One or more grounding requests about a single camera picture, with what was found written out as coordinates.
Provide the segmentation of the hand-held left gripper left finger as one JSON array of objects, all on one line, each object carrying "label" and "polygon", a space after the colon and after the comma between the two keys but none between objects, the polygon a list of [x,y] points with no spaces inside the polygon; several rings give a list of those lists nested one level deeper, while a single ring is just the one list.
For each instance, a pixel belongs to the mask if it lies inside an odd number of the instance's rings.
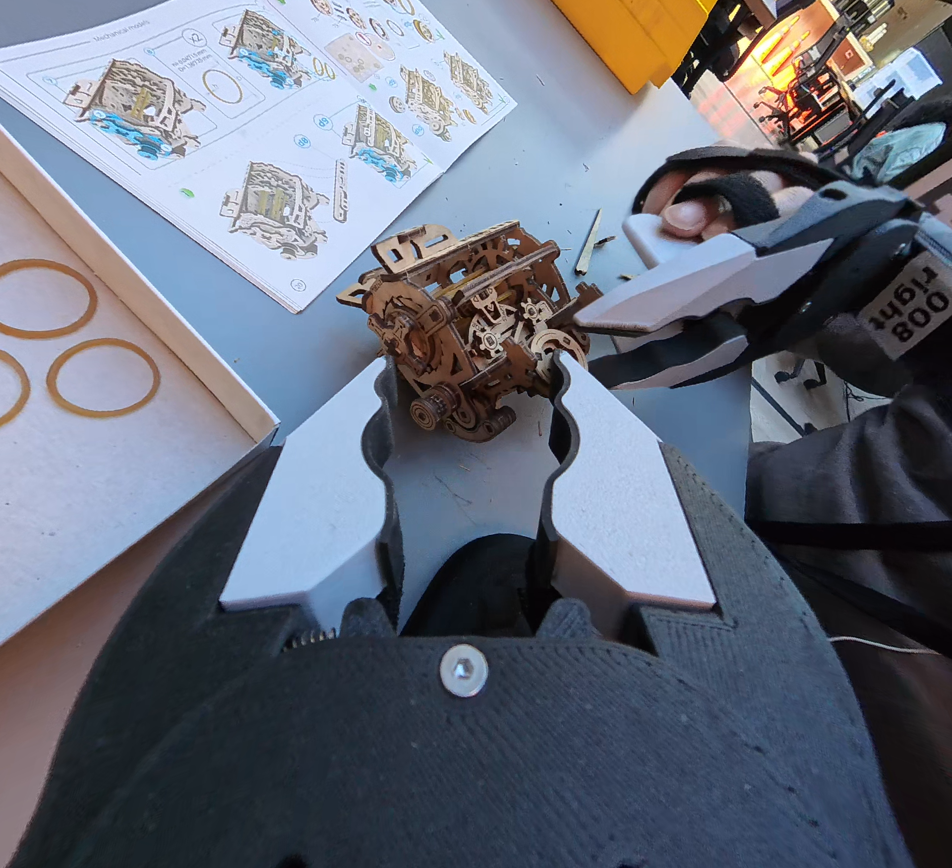
[{"label": "hand-held left gripper left finger", "polygon": [[352,600],[384,595],[392,623],[404,577],[393,482],[394,363],[375,359],[288,435],[220,596],[225,610],[295,604],[339,629]]}]

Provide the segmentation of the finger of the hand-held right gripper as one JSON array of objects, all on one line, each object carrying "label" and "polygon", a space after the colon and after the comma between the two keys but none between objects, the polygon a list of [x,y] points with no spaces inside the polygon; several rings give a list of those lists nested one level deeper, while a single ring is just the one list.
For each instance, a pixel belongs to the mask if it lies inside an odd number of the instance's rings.
[{"label": "finger of the hand-held right gripper", "polygon": [[652,333],[686,318],[701,318],[741,300],[766,303],[805,276],[832,239],[760,256],[723,233],[649,269],[575,314],[588,331]]},{"label": "finger of the hand-held right gripper", "polygon": [[731,365],[747,349],[735,320],[689,320],[647,338],[615,340],[627,348],[589,361],[589,374],[609,389],[678,386]]}]

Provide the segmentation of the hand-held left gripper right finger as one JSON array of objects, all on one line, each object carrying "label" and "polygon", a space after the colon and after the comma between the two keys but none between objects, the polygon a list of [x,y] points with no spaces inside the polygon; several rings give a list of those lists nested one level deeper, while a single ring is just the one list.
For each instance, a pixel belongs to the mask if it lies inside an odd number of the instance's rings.
[{"label": "hand-held left gripper right finger", "polygon": [[619,639],[635,605],[709,613],[708,572],[661,443],[570,354],[553,355],[561,379],[541,524],[551,583],[580,600],[601,636]]}]

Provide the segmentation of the wooden mechanical model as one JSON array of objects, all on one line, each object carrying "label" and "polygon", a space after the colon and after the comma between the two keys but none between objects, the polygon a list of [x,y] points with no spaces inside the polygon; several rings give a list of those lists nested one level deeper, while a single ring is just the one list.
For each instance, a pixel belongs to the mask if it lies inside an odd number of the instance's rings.
[{"label": "wooden mechanical model", "polygon": [[570,298],[560,247],[518,221],[463,239],[428,224],[371,250],[379,266],[336,299],[367,315],[417,394],[411,417],[423,430],[490,441],[516,419],[506,395],[549,395],[554,352],[588,367],[589,336],[573,316],[601,291],[582,283]]}]

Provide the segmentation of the person's right hand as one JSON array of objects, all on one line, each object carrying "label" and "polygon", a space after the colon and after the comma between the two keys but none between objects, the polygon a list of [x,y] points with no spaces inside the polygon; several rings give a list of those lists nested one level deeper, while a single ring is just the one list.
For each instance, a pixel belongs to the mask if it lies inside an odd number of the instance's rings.
[{"label": "person's right hand", "polygon": [[[737,227],[733,210],[723,198],[713,195],[676,203],[680,190],[686,184],[704,183],[716,177],[733,173],[734,169],[709,171],[671,171],[660,175],[646,197],[642,211],[659,216],[662,231],[669,237],[688,241],[708,240]],[[742,172],[769,193],[779,216],[793,214],[811,196],[812,190],[791,185],[774,172]]]}]

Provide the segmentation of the wooden stick offcut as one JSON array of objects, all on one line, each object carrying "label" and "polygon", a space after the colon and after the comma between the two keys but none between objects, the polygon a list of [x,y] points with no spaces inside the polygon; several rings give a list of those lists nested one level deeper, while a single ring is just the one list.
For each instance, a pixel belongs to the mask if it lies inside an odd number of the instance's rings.
[{"label": "wooden stick offcut", "polygon": [[616,234],[601,233],[601,219],[602,208],[598,208],[589,228],[589,232],[586,235],[584,243],[574,264],[574,273],[577,277],[581,278],[589,273],[591,260],[597,248],[600,248],[607,243],[611,243],[616,239]]}]

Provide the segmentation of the black office chair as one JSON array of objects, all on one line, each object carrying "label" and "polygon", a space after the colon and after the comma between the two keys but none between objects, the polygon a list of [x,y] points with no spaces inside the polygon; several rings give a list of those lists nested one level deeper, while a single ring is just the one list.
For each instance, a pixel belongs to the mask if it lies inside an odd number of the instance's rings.
[{"label": "black office chair", "polygon": [[765,86],[754,103],[761,124],[771,123],[777,143],[793,146],[845,113],[847,123],[858,112],[851,89],[839,66],[801,66],[784,90]]}]

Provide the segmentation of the person's dark clothing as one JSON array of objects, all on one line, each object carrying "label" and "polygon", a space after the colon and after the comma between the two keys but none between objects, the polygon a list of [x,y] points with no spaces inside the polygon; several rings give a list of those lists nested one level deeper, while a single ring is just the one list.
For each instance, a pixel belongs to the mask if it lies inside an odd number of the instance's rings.
[{"label": "person's dark clothing", "polygon": [[[786,446],[757,444],[747,472],[750,521],[890,525],[950,521],[950,403],[924,386],[890,405]],[[863,709],[889,801],[917,866],[950,866],[951,690],[944,646],[902,634],[842,598],[848,580],[908,606],[950,639],[950,547],[839,549],[783,546],[827,634],[870,640],[835,644]]]}]

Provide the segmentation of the white cardboard box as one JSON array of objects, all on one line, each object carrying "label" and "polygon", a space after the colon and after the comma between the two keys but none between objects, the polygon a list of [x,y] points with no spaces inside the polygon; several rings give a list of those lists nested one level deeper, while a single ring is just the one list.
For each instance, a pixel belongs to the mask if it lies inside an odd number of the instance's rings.
[{"label": "white cardboard box", "polygon": [[[89,278],[99,308],[82,331],[50,342],[2,335],[31,395],[2,425],[2,602],[5,642],[232,467],[270,444],[277,417],[195,332],[38,162],[2,130],[2,264],[45,258]],[[2,279],[2,322],[59,327],[87,304],[74,280],[45,269]],[[161,387],[143,409],[98,421],[58,408],[46,374],[77,342],[126,339],[158,364]],[[128,405],[150,386],[134,354],[97,348],[59,377],[79,405]],[[2,413],[17,399],[2,362]]]}]

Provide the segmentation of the loose tan rubber bands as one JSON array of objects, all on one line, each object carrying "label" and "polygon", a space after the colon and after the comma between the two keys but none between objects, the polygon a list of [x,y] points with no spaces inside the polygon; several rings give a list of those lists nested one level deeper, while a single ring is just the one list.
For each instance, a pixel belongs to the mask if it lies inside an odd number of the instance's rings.
[{"label": "loose tan rubber bands", "polygon": [[[15,327],[6,322],[2,322],[2,335],[8,338],[22,340],[24,342],[50,342],[76,334],[85,329],[85,327],[87,327],[95,318],[99,308],[98,294],[89,278],[81,274],[73,267],[69,267],[63,263],[45,258],[24,258],[7,261],[1,266],[1,277],[2,279],[5,279],[17,272],[31,269],[50,270],[77,282],[86,293],[86,307],[78,317],[59,327],[31,329],[25,327]],[[64,367],[81,353],[97,348],[121,349],[137,356],[149,368],[151,382],[148,391],[136,401],[113,409],[88,408],[79,405],[68,398],[65,398],[59,387],[59,378]],[[7,353],[6,350],[2,350],[2,362],[6,363],[6,365],[11,368],[13,373],[17,375],[19,382],[19,393],[17,399],[6,411],[2,413],[1,424],[5,425],[18,417],[26,407],[31,395],[31,385],[29,375],[22,363],[19,362],[14,356],[11,356],[9,353]],[[81,418],[98,421],[123,418],[143,409],[157,396],[161,387],[161,381],[162,377],[158,364],[147,351],[138,346],[136,343],[115,337],[87,339],[77,342],[71,347],[66,348],[52,362],[45,378],[47,393],[51,401],[58,408]]]}]

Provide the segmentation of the white instruction booklet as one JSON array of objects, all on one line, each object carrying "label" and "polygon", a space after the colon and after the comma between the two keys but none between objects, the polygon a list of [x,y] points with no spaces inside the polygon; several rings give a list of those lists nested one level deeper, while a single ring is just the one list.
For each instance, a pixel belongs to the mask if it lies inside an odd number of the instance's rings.
[{"label": "white instruction booklet", "polygon": [[516,102],[421,0],[170,0],[2,96],[293,312]]}]

